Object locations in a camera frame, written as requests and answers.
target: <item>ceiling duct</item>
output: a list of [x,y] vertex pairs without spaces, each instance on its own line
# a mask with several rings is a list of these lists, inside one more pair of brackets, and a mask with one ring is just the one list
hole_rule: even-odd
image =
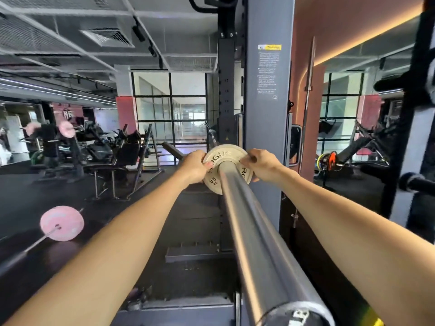
[[81,23],[80,32],[100,47],[134,48],[132,25],[132,18],[89,18]]

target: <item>white weight plate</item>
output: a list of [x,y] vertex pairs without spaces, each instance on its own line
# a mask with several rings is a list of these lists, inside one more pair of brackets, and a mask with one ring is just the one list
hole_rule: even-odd
[[204,157],[204,163],[207,161],[213,161],[213,168],[210,169],[204,178],[204,183],[214,193],[222,195],[222,187],[220,185],[220,176],[218,173],[219,165],[223,161],[232,161],[236,164],[237,169],[242,174],[245,181],[249,184],[252,179],[253,171],[244,167],[240,163],[240,159],[247,156],[245,150],[237,145],[223,144],[210,150]]

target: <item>window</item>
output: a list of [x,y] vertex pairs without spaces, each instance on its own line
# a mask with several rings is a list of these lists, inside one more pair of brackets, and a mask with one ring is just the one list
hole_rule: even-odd
[[[139,133],[149,124],[157,145],[169,142],[181,151],[206,149],[207,77],[200,72],[133,72],[134,96]],[[175,165],[177,160],[163,148],[161,165]],[[157,164],[155,155],[147,165]]]
[[340,153],[349,145],[355,128],[364,73],[327,73],[320,109],[317,154]]

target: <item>forearm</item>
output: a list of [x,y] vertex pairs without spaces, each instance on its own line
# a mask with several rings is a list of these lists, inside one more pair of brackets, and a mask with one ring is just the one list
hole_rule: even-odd
[[284,167],[275,183],[387,325],[433,324],[432,244]]
[[113,219],[6,325],[110,325],[185,188],[180,176],[175,173]]

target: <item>hand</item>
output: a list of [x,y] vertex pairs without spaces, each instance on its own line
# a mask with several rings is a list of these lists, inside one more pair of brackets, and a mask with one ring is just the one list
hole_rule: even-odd
[[194,151],[185,156],[180,163],[180,168],[176,174],[182,177],[186,186],[201,182],[209,169],[213,167],[211,161],[203,164],[202,159],[205,157],[205,152],[201,150]]
[[240,160],[240,163],[253,170],[256,176],[266,182],[277,182],[280,178],[280,170],[286,169],[275,155],[267,150],[252,149]]

